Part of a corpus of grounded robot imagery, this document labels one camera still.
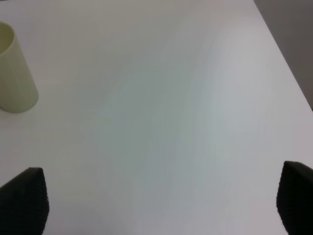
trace table surface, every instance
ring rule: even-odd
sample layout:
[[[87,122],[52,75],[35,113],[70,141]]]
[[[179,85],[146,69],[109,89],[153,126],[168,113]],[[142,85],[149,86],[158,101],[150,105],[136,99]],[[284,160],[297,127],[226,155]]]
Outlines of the table surface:
[[[252,0],[8,0],[38,86],[0,112],[0,184],[44,169],[45,235],[285,235],[313,115]]]

